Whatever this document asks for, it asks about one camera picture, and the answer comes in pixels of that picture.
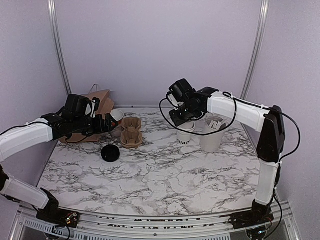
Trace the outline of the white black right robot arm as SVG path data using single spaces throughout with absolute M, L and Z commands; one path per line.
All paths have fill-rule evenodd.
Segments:
M 184 78 L 169 87 L 166 99 L 174 106 L 169 115 L 170 125 L 175 128 L 210 113 L 230 118 L 260 134 L 256 148 L 260 169 L 255 199 L 251 210 L 232 214 L 230 221 L 235 224 L 258 224 L 270 219 L 271 203 L 281 176 L 281 155 L 286 138 L 281 108 L 250 103 L 212 87 L 195 90 Z

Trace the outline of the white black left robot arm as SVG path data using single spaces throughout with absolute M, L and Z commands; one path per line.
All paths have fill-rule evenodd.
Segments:
M 0 134 L 0 160 L 34 146 L 56 141 L 62 137 L 70 139 L 73 134 L 91 137 L 109 133 L 119 125 L 111 113 L 99 114 L 101 100 L 70 94 L 65 105 L 55 113 L 45 114 L 36 120 L 11 127 Z M 38 212 L 38 218 L 53 223 L 60 222 L 66 213 L 59 208 L 58 200 L 43 188 L 21 181 L 3 169 L 0 171 L 0 194 L 11 201 L 30 204 Z

